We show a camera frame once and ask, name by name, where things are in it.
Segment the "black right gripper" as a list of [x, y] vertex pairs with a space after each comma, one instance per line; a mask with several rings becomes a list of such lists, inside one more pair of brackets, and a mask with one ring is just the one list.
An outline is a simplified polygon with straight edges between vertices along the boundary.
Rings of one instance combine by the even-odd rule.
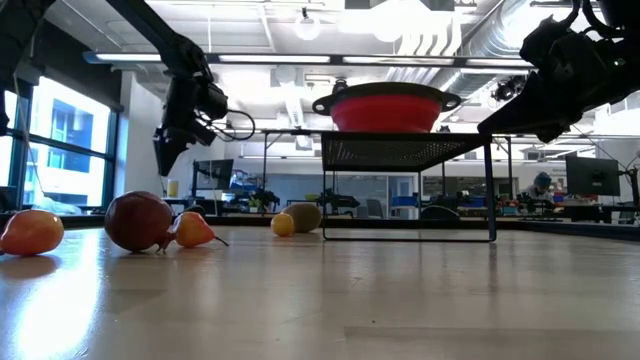
[[520, 57], [537, 68], [523, 91], [478, 126], [481, 134], [535, 135], [549, 143], [581, 121], [585, 108], [609, 102], [611, 71], [597, 43], [569, 20], [543, 19], [527, 35]]

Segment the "black ceiling-hung device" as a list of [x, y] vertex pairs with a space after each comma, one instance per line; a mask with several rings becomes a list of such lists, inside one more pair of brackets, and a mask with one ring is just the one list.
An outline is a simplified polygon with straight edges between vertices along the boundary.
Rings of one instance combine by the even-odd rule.
[[491, 97], [498, 102], [506, 102], [519, 95], [527, 81], [526, 75], [514, 75], [497, 82], [497, 87], [492, 91]]

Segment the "person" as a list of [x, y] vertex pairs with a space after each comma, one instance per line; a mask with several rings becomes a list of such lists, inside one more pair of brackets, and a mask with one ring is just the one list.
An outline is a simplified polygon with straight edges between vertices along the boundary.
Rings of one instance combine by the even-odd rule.
[[540, 172], [533, 183], [524, 190], [523, 194], [533, 200], [552, 202], [553, 194], [549, 191], [550, 186], [551, 177], [546, 172]]

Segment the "orange plastic pear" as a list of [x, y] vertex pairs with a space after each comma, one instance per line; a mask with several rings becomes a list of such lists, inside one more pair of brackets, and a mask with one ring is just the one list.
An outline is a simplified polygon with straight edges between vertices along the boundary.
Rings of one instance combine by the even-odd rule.
[[295, 234], [294, 219], [285, 213], [279, 213], [271, 219], [270, 228], [279, 237], [288, 237]]
[[173, 223], [172, 231], [181, 247], [194, 248], [214, 240], [228, 246], [226, 241], [215, 235], [214, 230], [197, 212], [186, 211], [180, 214]]
[[61, 219], [43, 210], [24, 210], [14, 214], [0, 236], [0, 253], [34, 256], [54, 250], [64, 237]]

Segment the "black monitor on stand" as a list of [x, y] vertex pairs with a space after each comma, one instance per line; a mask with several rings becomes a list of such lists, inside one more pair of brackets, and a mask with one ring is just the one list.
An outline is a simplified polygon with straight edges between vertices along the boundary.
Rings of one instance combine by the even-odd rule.
[[228, 190], [233, 175], [233, 159], [195, 161], [194, 190]]

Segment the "black perforated metal riser stand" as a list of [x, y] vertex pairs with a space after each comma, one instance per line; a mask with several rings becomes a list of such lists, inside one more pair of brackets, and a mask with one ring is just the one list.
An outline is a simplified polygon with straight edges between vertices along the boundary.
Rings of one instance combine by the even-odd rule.
[[[323, 132], [321, 133], [323, 187], [322, 198], [326, 201], [326, 175], [331, 172], [356, 173], [411, 173], [418, 175], [417, 220], [372, 221], [358, 220], [358, 225], [337, 225], [335, 220], [327, 218], [326, 203], [323, 208], [322, 236], [326, 241], [406, 241], [406, 242], [457, 242], [491, 243], [497, 239], [495, 195], [493, 185], [493, 167], [491, 158], [491, 135], [473, 133], [362, 133], [362, 132]], [[457, 156], [482, 148], [484, 151], [484, 173], [487, 182], [486, 205], [488, 239], [452, 239], [422, 238], [424, 230], [457, 230], [455, 224], [461, 221], [423, 220], [422, 213], [422, 173], [437, 165], [444, 165]], [[366, 230], [417, 230], [412, 238], [388, 238], [375, 234], [367, 237], [330, 237], [329, 228], [361, 228]]]

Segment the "round white ceiling lamp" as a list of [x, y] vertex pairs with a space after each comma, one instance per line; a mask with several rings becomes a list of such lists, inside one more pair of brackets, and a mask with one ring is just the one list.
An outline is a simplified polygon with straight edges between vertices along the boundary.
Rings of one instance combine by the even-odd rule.
[[301, 8], [301, 15], [296, 19], [293, 30], [296, 36], [305, 41], [316, 39], [321, 32], [321, 21], [307, 7]]

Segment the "large window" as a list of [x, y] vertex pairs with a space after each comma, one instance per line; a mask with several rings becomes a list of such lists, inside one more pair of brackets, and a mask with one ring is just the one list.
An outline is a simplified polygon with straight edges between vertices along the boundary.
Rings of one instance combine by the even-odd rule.
[[46, 77], [0, 90], [3, 207], [62, 203], [82, 210], [112, 199], [119, 113]]

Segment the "long ceiling light bar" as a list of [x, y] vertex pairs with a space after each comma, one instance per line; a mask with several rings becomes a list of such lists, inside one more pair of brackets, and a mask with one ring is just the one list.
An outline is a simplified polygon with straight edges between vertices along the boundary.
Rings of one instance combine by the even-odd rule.
[[[164, 64], [185, 68], [187, 63], [155, 53], [84, 52], [90, 64]], [[457, 69], [528, 70], [534, 66], [519, 58], [462, 56], [397, 56], [397, 55], [318, 55], [285, 53], [205, 53], [196, 63], [222, 65], [321, 65], [372, 67], [431, 67]]]

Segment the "brown green plastic kiwi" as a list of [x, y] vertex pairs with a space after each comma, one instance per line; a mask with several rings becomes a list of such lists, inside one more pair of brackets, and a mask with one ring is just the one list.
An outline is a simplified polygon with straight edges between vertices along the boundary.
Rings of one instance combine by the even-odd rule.
[[319, 227], [322, 220], [320, 209], [313, 203], [294, 203], [283, 211], [292, 217], [296, 233], [308, 233]]

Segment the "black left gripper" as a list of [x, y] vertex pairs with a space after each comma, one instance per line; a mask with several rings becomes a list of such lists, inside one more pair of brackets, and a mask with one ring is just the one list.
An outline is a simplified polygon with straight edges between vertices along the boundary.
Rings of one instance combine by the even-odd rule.
[[158, 173], [167, 176], [188, 144], [209, 146], [216, 138], [206, 121], [200, 121], [201, 114], [209, 120], [218, 120], [227, 113], [227, 96], [215, 84], [202, 76], [174, 77], [164, 106], [162, 128], [157, 128], [153, 136]]

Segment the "red collapsible colander grey rim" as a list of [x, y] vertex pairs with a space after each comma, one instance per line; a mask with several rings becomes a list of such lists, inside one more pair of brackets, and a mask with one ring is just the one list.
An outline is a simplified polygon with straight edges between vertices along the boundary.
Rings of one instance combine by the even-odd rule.
[[461, 102], [426, 85], [376, 82], [344, 87], [315, 100], [312, 109], [341, 132], [429, 133], [441, 113]]

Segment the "dark background plant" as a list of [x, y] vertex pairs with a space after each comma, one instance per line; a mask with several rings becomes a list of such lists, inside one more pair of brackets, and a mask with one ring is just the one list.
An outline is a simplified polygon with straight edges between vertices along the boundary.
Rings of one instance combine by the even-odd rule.
[[280, 198], [272, 191], [258, 188], [249, 197], [249, 207], [256, 208], [259, 212], [272, 212], [280, 205]]

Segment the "black monitor on arm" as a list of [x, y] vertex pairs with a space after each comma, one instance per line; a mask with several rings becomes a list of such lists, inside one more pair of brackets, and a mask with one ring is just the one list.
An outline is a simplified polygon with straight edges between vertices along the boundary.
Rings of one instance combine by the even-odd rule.
[[611, 159], [565, 158], [567, 191], [573, 195], [619, 196], [618, 163]]

